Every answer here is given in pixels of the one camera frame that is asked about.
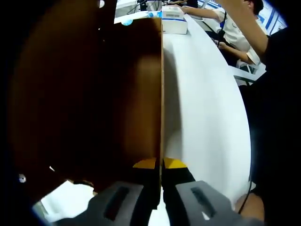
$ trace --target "person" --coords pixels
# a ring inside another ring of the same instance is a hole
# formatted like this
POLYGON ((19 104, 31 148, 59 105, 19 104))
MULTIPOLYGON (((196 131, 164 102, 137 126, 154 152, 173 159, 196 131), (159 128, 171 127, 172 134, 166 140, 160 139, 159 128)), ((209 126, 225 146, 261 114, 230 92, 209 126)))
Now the person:
MULTIPOLYGON (((259 12, 263 9, 262 0, 246 0, 244 4, 246 4, 252 12, 252 16, 262 31, 267 34, 267 30, 258 17, 259 12)), ((218 48, 220 49, 228 65, 236 67, 239 59, 251 65, 258 65, 260 63, 258 55, 250 46, 249 42, 232 18, 229 15, 226 15, 225 17, 224 9, 217 8, 211 10, 206 8, 182 7, 182 10, 184 13, 191 15, 215 19, 219 23, 223 22, 225 18, 225 23, 223 26, 224 36, 220 36, 220 34, 215 32, 207 32, 207 34, 215 40, 216 44, 219 44, 218 48)))
MULTIPOLYGON (((295 131, 300 121, 300 104, 294 82, 299 49, 292 42, 298 26, 294 25, 290 5, 271 1, 287 27, 268 37, 241 0, 218 2, 266 65, 266 73, 253 85, 239 87, 250 129, 250 178, 256 184, 241 214, 261 218, 267 225, 291 225, 288 221, 298 216, 294 212, 298 192, 293 190, 293 180, 300 171, 299 164, 294 162, 298 159, 295 150, 300 146, 299 133, 295 131)), ((238 206, 242 200, 244 197, 239 199, 238 206)))
POLYGON ((168 5, 198 7, 198 0, 171 0, 168 5))

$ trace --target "white table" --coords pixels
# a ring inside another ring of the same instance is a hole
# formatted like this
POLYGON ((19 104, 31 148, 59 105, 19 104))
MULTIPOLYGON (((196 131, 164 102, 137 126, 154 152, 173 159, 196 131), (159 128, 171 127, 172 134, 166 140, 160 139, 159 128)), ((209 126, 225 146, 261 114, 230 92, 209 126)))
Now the white table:
MULTIPOLYGON (((206 181, 233 204, 247 191, 250 170, 251 145, 244 103, 233 71, 218 48, 189 15, 185 19, 186 35, 163 35, 165 156, 182 160, 196 180, 206 181)), ((55 190, 59 193, 56 196, 70 196, 70 189, 63 186, 55 190)), ((84 195, 82 206, 92 197, 88 189, 85 194, 79 193, 76 186, 71 190, 77 198, 84 195)), ((56 196, 49 194, 44 202, 53 203, 56 196)), ((80 209, 70 200, 74 199, 69 197, 57 204, 60 210, 70 211, 65 217, 80 209)), ((169 225, 162 196, 158 210, 151 213, 149 225, 169 225)))

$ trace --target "white shirt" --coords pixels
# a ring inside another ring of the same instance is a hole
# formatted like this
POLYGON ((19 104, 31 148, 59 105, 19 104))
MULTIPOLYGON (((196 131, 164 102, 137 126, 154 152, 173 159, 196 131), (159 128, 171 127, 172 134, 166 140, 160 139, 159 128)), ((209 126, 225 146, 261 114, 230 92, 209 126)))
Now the white shirt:
MULTIPOLYGON (((217 8, 217 9, 213 9, 213 11, 218 15, 220 21, 224 20, 225 17, 224 9, 217 8)), ((256 22, 263 30, 263 32, 265 34, 268 34, 267 30, 261 23, 260 19, 257 19, 256 22)), ((236 49, 240 51, 246 52, 248 57, 253 61, 255 65, 258 65, 260 63, 260 59, 258 55, 255 53, 254 49, 250 46, 245 36, 237 27, 236 23, 234 23, 232 18, 228 16, 228 14, 226 15, 226 21, 223 30, 225 31, 224 38, 229 44, 233 45, 236 49)))

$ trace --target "brown cardboard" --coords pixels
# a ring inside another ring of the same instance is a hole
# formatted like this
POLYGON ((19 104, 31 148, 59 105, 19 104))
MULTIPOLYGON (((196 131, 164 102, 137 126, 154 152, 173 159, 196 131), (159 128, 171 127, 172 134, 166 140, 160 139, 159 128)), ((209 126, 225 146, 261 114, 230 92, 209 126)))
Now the brown cardboard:
MULTIPOLYGON (((109 2, 105 7, 114 9, 109 2)), ((162 158, 161 20, 110 25, 94 3, 52 7, 12 76, 9 143, 33 202, 65 179, 101 191, 137 161, 162 158)))

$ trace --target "cardboard box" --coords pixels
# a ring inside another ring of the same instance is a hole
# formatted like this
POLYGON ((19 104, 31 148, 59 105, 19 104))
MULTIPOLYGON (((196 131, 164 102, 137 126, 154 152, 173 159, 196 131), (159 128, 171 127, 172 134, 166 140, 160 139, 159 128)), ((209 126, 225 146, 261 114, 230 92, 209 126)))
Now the cardboard box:
POLYGON ((16 62, 8 136, 33 203, 65 179, 89 181, 98 192, 139 160, 162 159, 161 20, 114 25, 115 8, 58 2, 16 62))

